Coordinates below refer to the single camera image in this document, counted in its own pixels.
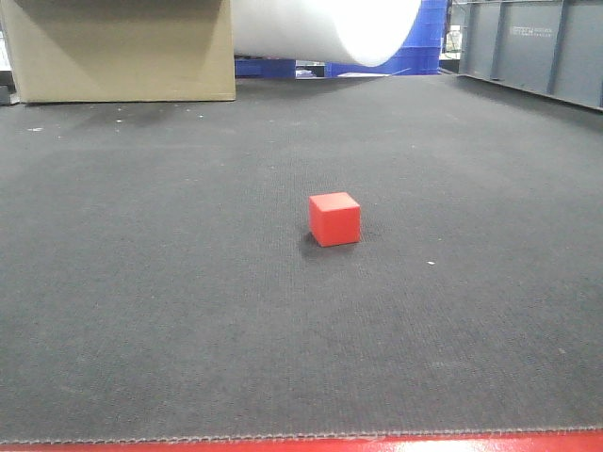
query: white cylinder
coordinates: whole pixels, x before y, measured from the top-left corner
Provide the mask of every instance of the white cylinder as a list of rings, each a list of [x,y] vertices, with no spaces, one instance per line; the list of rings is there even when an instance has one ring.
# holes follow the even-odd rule
[[[232,0],[235,53],[379,66],[404,43],[421,0]]]

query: gray carpet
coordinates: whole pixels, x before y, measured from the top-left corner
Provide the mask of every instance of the gray carpet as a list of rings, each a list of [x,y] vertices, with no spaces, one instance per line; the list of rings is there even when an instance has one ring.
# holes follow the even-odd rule
[[[452,76],[238,96],[0,109],[3,442],[603,428],[603,115]],[[339,190],[363,241],[321,249]]]

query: blue crate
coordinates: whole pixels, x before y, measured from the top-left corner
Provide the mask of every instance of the blue crate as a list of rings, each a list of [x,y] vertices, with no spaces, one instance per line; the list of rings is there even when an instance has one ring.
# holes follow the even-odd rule
[[[438,73],[448,0],[423,0],[406,41],[396,54],[381,66],[326,63],[325,77],[342,73],[388,73],[427,75]]]
[[[442,46],[448,0],[423,0],[402,47]]]
[[[235,58],[235,75],[248,78],[295,78],[295,59]]]
[[[438,73],[440,47],[403,47],[396,56],[381,66],[368,68],[354,64],[327,63],[325,77],[337,77],[342,73],[387,73],[391,75],[431,75]]]

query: floor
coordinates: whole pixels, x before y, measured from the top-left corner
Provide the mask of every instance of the floor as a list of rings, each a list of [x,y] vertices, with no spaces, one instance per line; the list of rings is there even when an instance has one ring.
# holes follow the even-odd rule
[[[246,80],[0,135],[0,443],[603,428],[600,113]],[[341,190],[362,241],[322,249]]]

